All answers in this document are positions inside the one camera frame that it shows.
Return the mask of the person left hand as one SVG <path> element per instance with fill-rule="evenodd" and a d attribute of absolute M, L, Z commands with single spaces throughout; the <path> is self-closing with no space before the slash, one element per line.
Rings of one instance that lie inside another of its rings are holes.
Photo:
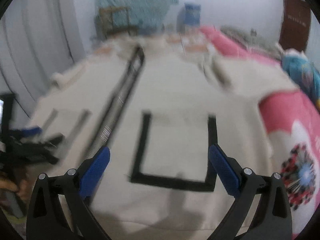
<path fill-rule="evenodd" d="M 27 175 L 23 176 L 19 185 L 16 185 L 4 172 L 1 172 L 1 189 L 16 193 L 25 203 L 30 199 L 31 186 Z"/>

